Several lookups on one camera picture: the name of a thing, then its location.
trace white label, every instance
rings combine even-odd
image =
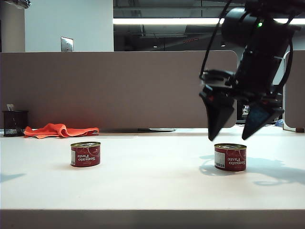
[[[71,150],[71,165],[75,165],[75,151]]]
[[[215,166],[224,168],[225,154],[215,151]]]

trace table surface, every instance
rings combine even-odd
[[[1,137],[1,209],[305,209],[304,133],[275,126],[100,133],[81,138]],[[70,166],[70,144],[101,142],[102,162]],[[247,169],[214,167],[214,144],[247,146]]]

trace can lid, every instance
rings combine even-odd
[[[247,146],[232,143],[215,144],[214,147],[218,149],[247,149]]]
[[[71,147],[77,147],[77,148],[87,148],[87,147],[94,147],[101,145],[100,142],[77,142],[71,144]]]

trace ceiling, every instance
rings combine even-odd
[[[218,18],[226,0],[113,0],[114,18]],[[230,8],[244,6],[245,0],[233,0]],[[204,50],[214,26],[195,25],[114,25],[115,51]],[[213,49],[221,47],[218,32]]]

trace cable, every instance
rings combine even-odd
[[[293,56],[294,56],[294,47],[293,47],[293,44],[292,44],[292,39],[290,39],[290,41],[289,41],[289,46],[290,46],[290,53],[289,53],[289,58],[288,58],[288,62],[287,62],[287,67],[286,67],[285,73],[284,73],[280,83],[278,84],[278,86],[274,90],[273,94],[277,94],[284,87],[285,83],[288,80],[290,70],[291,70],[291,66],[292,66],[292,59],[293,59]]]
[[[201,66],[201,71],[200,71],[200,75],[199,75],[199,78],[200,78],[200,79],[202,79],[202,74],[203,74],[203,72],[204,72],[205,64],[206,64],[206,61],[207,61],[207,59],[208,59],[209,52],[210,52],[210,49],[211,49],[213,40],[214,40],[215,35],[216,35],[216,33],[217,33],[217,30],[218,30],[218,28],[219,28],[220,21],[221,21],[221,19],[224,17],[224,14],[225,14],[226,10],[228,9],[228,7],[229,7],[229,5],[230,5],[231,2],[232,2],[232,0],[229,0],[229,1],[227,2],[227,4],[225,5],[223,11],[221,12],[221,14],[220,14],[220,16],[219,16],[219,21],[218,21],[217,25],[216,25],[215,28],[214,28],[214,32],[213,32],[213,34],[212,34],[212,36],[211,36],[211,39],[210,39],[210,42],[209,42],[209,44],[208,44],[207,50],[206,50],[206,52],[205,52],[204,60],[203,60],[202,66]]]

